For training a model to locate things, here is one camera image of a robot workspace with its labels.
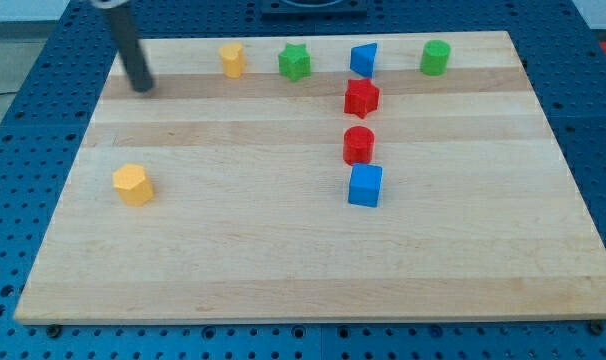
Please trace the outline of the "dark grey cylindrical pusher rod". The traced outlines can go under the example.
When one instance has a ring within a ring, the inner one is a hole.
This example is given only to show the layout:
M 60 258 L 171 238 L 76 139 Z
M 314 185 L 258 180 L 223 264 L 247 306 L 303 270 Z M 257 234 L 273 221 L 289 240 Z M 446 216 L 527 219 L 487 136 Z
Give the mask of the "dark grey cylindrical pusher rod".
M 154 87 L 154 80 L 140 45 L 130 3 L 130 0 L 101 0 L 100 9 L 117 46 L 131 88 L 135 92 L 145 93 Z

